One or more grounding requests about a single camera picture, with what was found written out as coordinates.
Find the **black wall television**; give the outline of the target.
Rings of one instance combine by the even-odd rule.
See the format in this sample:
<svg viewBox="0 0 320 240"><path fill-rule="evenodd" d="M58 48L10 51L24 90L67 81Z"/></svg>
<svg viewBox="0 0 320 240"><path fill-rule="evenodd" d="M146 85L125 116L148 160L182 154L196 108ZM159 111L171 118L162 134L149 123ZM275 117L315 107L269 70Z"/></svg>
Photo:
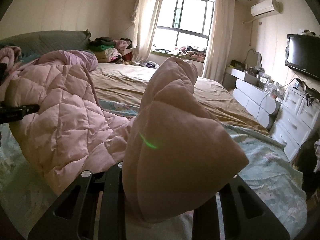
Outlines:
<svg viewBox="0 0 320 240"><path fill-rule="evenodd" d="M288 34L285 65L319 81L319 41L317 36Z"/></svg>

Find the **light blue cartoon blanket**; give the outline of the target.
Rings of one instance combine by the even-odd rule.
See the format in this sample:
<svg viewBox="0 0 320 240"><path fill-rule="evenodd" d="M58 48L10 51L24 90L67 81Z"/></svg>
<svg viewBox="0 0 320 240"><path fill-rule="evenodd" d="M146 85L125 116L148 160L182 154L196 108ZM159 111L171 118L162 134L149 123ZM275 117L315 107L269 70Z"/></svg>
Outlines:
<svg viewBox="0 0 320 240"><path fill-rule="evenodd" d="M302 173L274 140L247 128L227 125L226 129L249 159L240 177L296 237L307 221ZM56 195L27 162L8 124L1 125L1 136L1 206L14 228L27 237ZM191 239L192 221L188 212L150 229L129 223L127 238Z"/></svg>

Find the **pile of clothes by headboard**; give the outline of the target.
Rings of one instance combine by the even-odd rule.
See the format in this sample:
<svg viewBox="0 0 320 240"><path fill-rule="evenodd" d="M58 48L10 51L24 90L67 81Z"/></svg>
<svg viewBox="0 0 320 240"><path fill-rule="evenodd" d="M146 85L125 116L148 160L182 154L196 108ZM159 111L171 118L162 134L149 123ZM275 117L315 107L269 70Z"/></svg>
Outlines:
<svg viewBox="0 0 320 240"><path fill-rule="evenodd" d="M114 40L99 37L87 45L99 63L130 64L133 57L132 41L129 38Z"/></svg>

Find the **pink rolled duvet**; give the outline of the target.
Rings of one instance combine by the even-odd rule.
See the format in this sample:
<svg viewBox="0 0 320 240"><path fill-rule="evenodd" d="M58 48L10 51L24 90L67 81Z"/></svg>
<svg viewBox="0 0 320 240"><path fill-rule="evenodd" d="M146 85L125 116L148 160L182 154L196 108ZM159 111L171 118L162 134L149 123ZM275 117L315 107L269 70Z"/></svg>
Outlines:
<svg viewBox="0 0 320 240"><path fill-rule="evenodd" d="M13 44L1 45L1 82L16 70L39 64L80 64L91 72L98 66L98 60L92 52L85 50L55 50L40 55L26 53Z"/></svg>

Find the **clothes on window sill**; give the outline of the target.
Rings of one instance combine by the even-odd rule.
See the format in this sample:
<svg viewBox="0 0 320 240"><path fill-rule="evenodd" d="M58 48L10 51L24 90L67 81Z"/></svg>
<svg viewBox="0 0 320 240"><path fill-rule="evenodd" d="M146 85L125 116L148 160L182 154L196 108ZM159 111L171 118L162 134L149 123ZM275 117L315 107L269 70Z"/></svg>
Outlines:
<svg viewBox="0 0 320 240"><path fill-rule="evenodd" d="M174 48L174 49L164 49L164 48L157 48L153 46L152 50L157 53L168 54L168 55L175 55L181 56L185 58L191 58L192 60L204 62L206 58L206 49L200 47L193 47L193 46L182 46L181 48Z"/></svg>

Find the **left cream curtain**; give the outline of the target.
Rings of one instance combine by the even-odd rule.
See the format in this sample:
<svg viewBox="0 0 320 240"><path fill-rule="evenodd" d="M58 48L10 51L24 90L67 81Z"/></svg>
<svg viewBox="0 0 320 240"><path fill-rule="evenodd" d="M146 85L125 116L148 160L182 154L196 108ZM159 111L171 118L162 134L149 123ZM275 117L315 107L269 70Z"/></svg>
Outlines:
<svg viewBox="0 0 320 240"><path fill-rule="evenodd" d="M133 61L145 62L151 52L163 0L137 0L131 16L133 32Z"/></svg>

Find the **white drawer dresser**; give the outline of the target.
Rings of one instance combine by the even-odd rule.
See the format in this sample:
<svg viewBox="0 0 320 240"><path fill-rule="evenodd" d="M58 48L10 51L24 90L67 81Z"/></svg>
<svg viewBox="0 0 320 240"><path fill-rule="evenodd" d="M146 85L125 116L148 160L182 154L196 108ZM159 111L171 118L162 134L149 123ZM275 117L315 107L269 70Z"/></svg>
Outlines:
<svg viewBox="0 0 320 240"><path fill-rule="evenodd" d="M302 144L318 132L319 101L288 87L270 130L272 138L284 145L284 153L293 161Z"/></svg>

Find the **pink quilted down coat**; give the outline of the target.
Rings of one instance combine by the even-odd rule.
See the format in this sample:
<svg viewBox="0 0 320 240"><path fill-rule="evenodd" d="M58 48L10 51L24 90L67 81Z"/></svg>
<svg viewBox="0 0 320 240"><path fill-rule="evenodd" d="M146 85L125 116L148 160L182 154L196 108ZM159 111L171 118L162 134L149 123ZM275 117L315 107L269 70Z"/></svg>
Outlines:
<svg viewBox="0 0 320 240"><path fill-rule="evenodd" d="M10 129L55 194L84 170L122 163L127 207L145 224L200 207L248 164L219 120L177 85L131 119L102 109L80 65L26 67L7 78L1 95L9 106L39 105Z"/></svg>

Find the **right cream curtain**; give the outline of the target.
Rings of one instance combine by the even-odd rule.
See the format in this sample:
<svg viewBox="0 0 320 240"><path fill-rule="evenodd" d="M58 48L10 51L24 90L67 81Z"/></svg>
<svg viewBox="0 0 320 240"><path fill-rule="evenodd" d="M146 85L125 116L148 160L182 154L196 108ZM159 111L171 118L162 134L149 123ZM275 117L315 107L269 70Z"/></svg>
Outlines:
<svg viewBox="0 0 320 240"><path fill-rule="evenodd" d="M215 0L202 77L221 83L231 47L235 0Z"/></svg>

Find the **oval vanity mirror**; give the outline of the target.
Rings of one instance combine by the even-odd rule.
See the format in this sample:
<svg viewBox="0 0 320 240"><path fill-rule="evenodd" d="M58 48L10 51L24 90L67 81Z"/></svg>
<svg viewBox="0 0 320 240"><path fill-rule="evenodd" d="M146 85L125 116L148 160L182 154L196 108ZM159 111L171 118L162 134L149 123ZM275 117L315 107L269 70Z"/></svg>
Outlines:
<svg viewBox="0 0 320 240"><path fill-rule="evenodd" d="M262 68L262 55L253 48L249 49L246 54L244 65L245 65L246 71L248 71L249 68L255 68L257 70L261 70L261 68Z"/></svg>

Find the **grey padded headboard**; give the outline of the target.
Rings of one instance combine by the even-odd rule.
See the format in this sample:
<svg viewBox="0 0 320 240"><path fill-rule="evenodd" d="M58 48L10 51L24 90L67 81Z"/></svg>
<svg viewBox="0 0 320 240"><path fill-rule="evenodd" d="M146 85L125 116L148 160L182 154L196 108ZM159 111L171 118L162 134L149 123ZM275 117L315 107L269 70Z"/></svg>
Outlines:
<svg viewBox="0 0 320 240"><path fill-rule="evenodd" d="M55 50L86 50L91 32L69 30L37 31L1 40L4 46L19 47L23 55L43 55Z"/></svg>

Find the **white vanity desk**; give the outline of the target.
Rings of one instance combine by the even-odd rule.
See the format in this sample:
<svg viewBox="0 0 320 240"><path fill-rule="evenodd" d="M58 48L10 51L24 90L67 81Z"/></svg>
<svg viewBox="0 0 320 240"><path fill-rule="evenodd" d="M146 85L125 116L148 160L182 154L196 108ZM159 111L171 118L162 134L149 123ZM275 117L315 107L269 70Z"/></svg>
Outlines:
<svg viewBox="0 0 320 240"><path fill-rule="evenodd" d="M270 130L279 111L280 102L256 86L258 80L245 72L227 67L223 86L267 130Z"/></svg>

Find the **tan bed sheet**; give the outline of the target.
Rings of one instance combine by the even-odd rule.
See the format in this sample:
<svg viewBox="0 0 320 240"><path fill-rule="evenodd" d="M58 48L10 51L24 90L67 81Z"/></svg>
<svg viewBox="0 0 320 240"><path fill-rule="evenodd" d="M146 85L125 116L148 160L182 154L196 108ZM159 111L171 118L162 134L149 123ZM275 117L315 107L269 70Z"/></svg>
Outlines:
<svg viewBox="0 0 320 240"><path fill-rule="evenodd" d="M98 99L142 106L168 85L177 85L220 122L249 128L263 135L269 132L220 83L198 77L194 67L166 63L159 69L125 64L100 63L90 72Z"/></svg>

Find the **window with dark frame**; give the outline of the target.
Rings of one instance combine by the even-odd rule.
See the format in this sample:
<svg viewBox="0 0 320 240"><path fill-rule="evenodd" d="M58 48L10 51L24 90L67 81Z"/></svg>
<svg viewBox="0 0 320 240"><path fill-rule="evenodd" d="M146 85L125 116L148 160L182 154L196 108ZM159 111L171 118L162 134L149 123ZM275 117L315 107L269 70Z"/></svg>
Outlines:
<svg viewBox="0 0 320 240"><path fill-rule="evenodd" d="M153 49L170 52L183 47L206 49L213 12L214 2L209 0L163 0Z"/></svg>

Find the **cream curtain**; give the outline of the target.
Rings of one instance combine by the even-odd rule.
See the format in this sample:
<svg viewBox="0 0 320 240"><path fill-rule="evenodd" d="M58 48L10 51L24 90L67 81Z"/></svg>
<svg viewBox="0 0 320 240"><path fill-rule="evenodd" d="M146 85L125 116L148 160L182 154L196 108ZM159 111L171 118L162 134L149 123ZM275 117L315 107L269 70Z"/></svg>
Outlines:
<svg viewBox="0 0 320 240"><path fill-rule="evenodd" d="M202 77L221 83L231 47L235 0L215 0Z"/></svg>
<svg viewBox="0 0 320 240"><path fill-rule="evenodd" d="M163 0L137 0L131 16L133 32L133 61L145 62L151 52Z"/></svg>

